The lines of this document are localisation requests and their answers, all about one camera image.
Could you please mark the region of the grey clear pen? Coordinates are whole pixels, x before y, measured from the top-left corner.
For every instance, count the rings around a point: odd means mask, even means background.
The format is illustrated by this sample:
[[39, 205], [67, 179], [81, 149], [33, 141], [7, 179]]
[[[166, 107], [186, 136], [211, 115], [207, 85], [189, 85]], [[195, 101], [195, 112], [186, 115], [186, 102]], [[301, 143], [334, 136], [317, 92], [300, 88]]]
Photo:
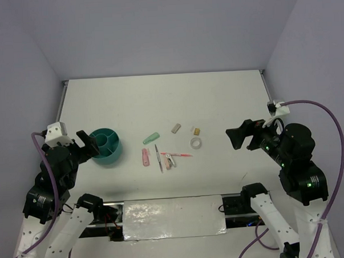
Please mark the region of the grey clear pen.
[[162, 167], [162, 163], [161, 163], [161, 156], [159, 154], [159, 150], [158, 150], [158, 147], [157, 147], [156, 144], [155, 144], [155, 152], [156, 152], [157, 161], [158, 161], [158, 164], [159, 164], [159, 169], [160, 169], [161, 173], [163, 174], [163, 167]]

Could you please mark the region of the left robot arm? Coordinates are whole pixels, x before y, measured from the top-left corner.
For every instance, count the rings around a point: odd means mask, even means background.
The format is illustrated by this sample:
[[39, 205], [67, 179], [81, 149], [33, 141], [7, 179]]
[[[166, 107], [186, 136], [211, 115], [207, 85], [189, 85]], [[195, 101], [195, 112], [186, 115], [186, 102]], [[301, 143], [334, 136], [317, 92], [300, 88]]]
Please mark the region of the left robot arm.
[[80, 234], [90, 223], [103, 220], [103, 200], [92, 194], [82, 195], [67, 223], [51, 237], [63, 206], [75, 186], [78, 167], [98, 155], [95, 138], [84, 131], [77, 136], [81, 147], [60, 127], [31, 135], [42, 161], [33, 187], [26, 194], [23, 230], [13, 258], [69, 258]]

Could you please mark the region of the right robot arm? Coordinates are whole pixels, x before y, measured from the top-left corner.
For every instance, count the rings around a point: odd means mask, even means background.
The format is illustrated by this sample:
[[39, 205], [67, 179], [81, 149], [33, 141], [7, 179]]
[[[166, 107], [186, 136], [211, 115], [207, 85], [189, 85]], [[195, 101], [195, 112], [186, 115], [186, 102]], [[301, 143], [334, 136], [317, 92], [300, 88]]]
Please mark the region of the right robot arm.
[[248, 119], [226, 134], [236, 150], [251, 137], [247, 149], [262, 149], [281, 167], [278, 177], [293, 205], [297, 229], [281, 215], [262, 183], [242, 188], [242, 208], [259, 214], [279, 247], [279, 258], [334, 258], [323, 216], [329, 197], [327, 179], [311, 159], [315, 147], [311, 131], [296, 123], [287, 124], [278, 134], [275, 125], [266, 127], [264, 123]]

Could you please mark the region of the red pen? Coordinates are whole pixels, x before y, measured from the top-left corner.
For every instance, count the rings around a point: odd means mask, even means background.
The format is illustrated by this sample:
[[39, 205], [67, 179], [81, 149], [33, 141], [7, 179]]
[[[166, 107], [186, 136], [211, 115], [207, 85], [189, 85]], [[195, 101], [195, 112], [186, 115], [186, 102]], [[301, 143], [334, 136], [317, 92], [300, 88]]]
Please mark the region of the red pen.
[[183, 156], [183, 157], [192, 157], [193, 155], [191, 155], [191, 154], [182, 154], [182, 153], [179, 153], [179, 154], [177, 154], [177, 153], [170, 153], [170, 152], [160, 152], [160, 154], [162, 154], [162, 155], [166, 155], [166, 154], [170, 154], [171, 156]]

